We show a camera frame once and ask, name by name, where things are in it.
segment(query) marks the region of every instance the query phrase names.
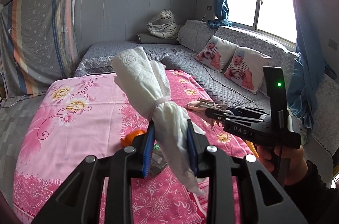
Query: baby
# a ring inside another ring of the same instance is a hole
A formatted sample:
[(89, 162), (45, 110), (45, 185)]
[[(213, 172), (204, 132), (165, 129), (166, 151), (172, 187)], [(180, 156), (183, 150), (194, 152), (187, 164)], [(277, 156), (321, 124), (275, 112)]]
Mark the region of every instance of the baby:
[(243, 61), (244, 56), (245, 51), (242, 49), (237, 49), (224, 76), (228, 79), (231, 79), (233, 76), (236, 79), (243, 80), (241, 85), (247, 89), (253, 90), (252, 72), (247, 67), (246, 62)]
[(211, 60), (210, 65), (216, 69), (220, 69), (220, 54), (216, 46), (218, 40), (210, 39), (207, 46), (197, 55), (198, 61), (202, 61), (205, 57), (208, 60)]

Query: window sill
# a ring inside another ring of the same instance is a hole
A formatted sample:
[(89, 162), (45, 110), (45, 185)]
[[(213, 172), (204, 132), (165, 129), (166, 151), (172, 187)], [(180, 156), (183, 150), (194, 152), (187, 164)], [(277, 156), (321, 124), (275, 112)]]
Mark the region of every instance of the window sill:
[(233, 26), (231, 28), (237, 28), (239, 30), (244, 30), (244, 31), (247, 31), (247, 32), (251, 32), (252, 34), (257, 35), (258, 37), (261, 37), (261, 38), (263, 37), (263, 38), (269, 39), (271, 41), (277, 42), (278, 44), (283, 45), (286, 49), (288, 49), (291, 52), (295, 52), (296, 51), (295, 43), (288, 42), (288, 41), (286, 41), (286, 40), (284, 40), (282, 38), (279, 38), (277, 36), (270, 35), (270, 34), (265, 33), (265, 32), (259, 32), (259, 31), (253, 31), (253, 30), (241, 28), (239, 26)]

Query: silver screw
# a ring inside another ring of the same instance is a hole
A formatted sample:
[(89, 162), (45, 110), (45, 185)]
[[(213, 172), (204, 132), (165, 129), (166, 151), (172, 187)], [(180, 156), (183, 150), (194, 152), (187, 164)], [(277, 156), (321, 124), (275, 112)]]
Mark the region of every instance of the silver screw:
[(88, 155), (85, 158), (86, 163), (93, 163), (95, 161), (95, 156), (94, 155)]
[(245, 158), (246, 158), (247, 161), (249, 161), (251, 163), (254, 163), (257, 160), (257, 158), (253, 154), (247, 154), (245, 156)]
[(216, 146), (207, 146), (207, 151), (209, 152), (216, 152), (218, 148)]
[(124, 151), (125, 151), (126, 153), (132, 153), (132, 152), (135, 151), (135, 148), (132, 147), (132, 146), (127, 146), (127, 147), (124, 148)]

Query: wall outlet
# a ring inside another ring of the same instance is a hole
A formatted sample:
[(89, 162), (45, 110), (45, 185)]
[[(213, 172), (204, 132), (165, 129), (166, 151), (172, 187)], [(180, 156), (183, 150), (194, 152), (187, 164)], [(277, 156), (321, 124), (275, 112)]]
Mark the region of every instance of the wall outlet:
[(338, 43), (336, 41), (334, 41), (333, 39), (328, 40), (328, 45), (330, 47), (332, 47), (334, 50), (336, 50), (338, 48)]

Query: stuffed tiger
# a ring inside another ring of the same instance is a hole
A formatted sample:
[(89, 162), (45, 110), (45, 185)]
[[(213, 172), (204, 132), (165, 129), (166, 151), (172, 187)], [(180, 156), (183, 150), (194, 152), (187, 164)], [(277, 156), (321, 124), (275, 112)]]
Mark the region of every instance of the stuffed tiger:
[(170, 10), (162, 10), (160, 14), (153, 17), (147, 23), (147, 28), (152, 35), (166, 39), (177, 38), (180, 30)]

